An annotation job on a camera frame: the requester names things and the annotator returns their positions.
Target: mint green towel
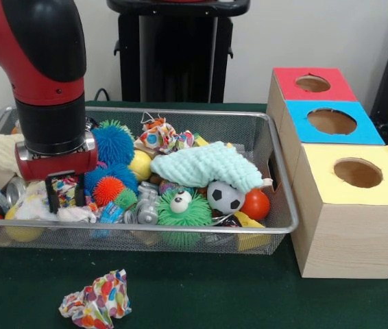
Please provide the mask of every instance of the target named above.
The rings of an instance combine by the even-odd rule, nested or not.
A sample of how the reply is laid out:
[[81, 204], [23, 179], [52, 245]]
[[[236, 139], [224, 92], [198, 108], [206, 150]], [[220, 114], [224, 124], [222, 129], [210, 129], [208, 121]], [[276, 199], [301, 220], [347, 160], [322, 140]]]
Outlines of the mint green towel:
[[151, 162], [151, 171], [187, 187], [205, 187], [220, 180], [245, 194], [264, 183], [255, 165], [223, 142], [157, 156]]

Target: googly eye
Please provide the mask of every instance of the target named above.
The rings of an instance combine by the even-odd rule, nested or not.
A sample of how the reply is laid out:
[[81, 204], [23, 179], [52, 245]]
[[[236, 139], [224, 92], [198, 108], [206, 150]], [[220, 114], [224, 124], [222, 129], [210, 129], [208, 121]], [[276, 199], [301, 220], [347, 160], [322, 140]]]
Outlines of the googly eye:
[[172, 212], [180, 214], [188, 209], [189, 203], [179, 197], [175, 197], [171, 200], [169, 207]]
[[190, 203], [191, 201], [193, 201], [193, 197], [191, 196], [191, 194], [187, 191], [179, 191], [177, 193], [177, 197], [179, 197], [180, 199], [183, 199], [186, 203]]

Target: black cable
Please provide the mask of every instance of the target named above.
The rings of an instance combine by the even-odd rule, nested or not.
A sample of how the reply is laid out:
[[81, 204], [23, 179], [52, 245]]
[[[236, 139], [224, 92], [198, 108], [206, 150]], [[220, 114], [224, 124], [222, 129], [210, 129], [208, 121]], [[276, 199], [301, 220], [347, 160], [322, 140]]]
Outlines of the black cable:
[[109, 96], [107, 90], [104, 89], [104, 88], [98, 89], [97, 94], [95, 95], [95, 98], [93, 100], [97, 101], [98, 97], [99, 97], [99, 94], [101, 94], [101, 93], [103, 93], [106, 96], [106, 101], [110, 101], [110, 96]]

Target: white wall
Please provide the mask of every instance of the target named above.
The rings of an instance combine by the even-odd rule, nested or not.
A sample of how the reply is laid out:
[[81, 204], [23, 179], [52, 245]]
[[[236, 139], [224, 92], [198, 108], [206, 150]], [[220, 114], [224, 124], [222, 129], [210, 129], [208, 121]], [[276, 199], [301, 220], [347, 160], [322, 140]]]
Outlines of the white wall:
[[[120, 99], [118, 16], [104, 0], [75, 1], [86, 39], [86, 98], [104, 87]], [[388, 56], [388, 0], [252, 0], [233, 21], [226, 102], [266, 102], [274, 66], [336, 66], [371, 109]], [[0, 108], [12, 102], [0, 69]]]

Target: metal basket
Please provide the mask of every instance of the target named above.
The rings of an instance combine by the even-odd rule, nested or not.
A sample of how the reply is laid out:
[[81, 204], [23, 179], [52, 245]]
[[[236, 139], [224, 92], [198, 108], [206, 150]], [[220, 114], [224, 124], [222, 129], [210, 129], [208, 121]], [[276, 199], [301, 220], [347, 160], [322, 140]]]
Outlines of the metal basket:
[[[120, 120], [135, 135], [141, 134], [140, 122], [144, 112], [166, 117], [178, 132], [190, 130], [199, 132], [207, 141], [232, 143], [238, 152], [258, 167], [264, 178], [272, 177], [276, 184], [264, 190], [271, 201], [271, 210], [261, 222], [266, 228], [0, 220], [0, 247], [272, 254], [284, 235], [298, 226], [298, 215], [278, 135], [273, 121], [266, 114], [131, 108], [86, 109], [86, 115], [98, 122], [106, 119]], [[9, 134], [17, 119], [14, 108], [2, 110], [0, 134]], [[98, 230], [105, 230], [105, 234], [95, 234]]]

